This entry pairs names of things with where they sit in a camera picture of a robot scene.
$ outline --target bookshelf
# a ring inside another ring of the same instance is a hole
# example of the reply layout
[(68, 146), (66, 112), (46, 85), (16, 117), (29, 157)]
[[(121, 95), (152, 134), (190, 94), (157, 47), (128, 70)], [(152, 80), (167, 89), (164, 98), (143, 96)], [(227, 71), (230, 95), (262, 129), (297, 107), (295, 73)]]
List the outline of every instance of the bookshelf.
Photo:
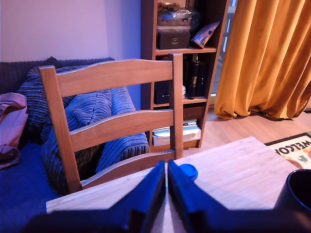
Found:
[[(141, 1), (141, 58), (157, 60), (158, 56), (169, 53), (198, 53), (199, 59), (208, 63), (207, 84), (204, 96), (196, 97), (193, 100), (184, 97), (184, 120), (198, 119), (197, 125), (201, 128), (201, 139), (184, 142), (184, 148), (201, 147), (205, 121), (210, 102), (210, 95), (216, 74), (217, 61), (221, 50), (222, 38), (224, 35), (225, 22), (230, 0), (196, 0), (196, 10), (203, 15), (203, 26), (220, 20), (220, 24), (213, 36), (209, 39), (204, 49), (186, 48), (159, 50), (156, 48), (156, 22), (158, 0)], [(155, 104), (155, 83), (145, 83), (141, 85), (141, 109), (165, 109), (169, 104)], [(152, 144), (152, 131), (146, 132), (149, 140), (150, 152), (169, 150), (170, 145), (154, 147)]]

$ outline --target chair post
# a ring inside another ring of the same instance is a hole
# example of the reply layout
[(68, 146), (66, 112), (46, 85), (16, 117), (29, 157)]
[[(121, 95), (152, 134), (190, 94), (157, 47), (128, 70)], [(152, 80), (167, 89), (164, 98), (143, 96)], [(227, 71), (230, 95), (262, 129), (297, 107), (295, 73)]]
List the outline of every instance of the chair post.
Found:
[(62, 164), (71, 193), (82, 190), (63, 99), (54, 66), (39, 67)]
[(183, 54), (169, 54), (173, 61), (173, 80), (169, 81), (169, 105), (174, 112), (174, 125), (171, 126), (171, 149), (175, 151), (175, 158), (183, 157)]

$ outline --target pink jacket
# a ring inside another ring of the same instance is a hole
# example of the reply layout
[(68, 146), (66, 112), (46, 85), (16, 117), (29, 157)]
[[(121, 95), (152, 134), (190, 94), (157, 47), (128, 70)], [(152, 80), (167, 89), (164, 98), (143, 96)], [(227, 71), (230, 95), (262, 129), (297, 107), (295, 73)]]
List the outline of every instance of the pink jacket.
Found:
[(18, 93), (0, 95), (0, 169), (18, 164), (17, 149), (28, 114), (27, 99)]

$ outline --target stacked books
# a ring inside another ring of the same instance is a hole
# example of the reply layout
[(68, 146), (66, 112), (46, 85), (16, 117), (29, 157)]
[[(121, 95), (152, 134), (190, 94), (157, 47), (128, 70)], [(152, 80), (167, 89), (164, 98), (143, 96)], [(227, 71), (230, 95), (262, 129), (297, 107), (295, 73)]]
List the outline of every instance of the stacked books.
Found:
[[(184, 142), (199, 140), (201, 138), (201, 129), (197, 126), (196, 121), (197, 119), (184, 121)], [(170, 144), (170, 127), (163, 127), (153, 130), (152, 139), (155, 147)]]

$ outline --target wooden chair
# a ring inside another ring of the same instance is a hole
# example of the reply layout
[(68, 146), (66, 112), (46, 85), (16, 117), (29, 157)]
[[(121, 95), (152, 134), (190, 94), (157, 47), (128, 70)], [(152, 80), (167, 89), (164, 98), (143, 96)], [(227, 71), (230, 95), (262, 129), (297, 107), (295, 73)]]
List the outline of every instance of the wooden chair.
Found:
[[(170, 61), (113, 61), (60, 74), (54, 66), (39, 70), (71, 193), (183, 157), (182, 54), (170, 54)], [(62, 97), (164, 80), (170, 83), (170, 109), (123, 113), (69, 131)], [(171, 150), (126, 159), (80, 181), (74, 152), (165, 126), (171, 129)]]

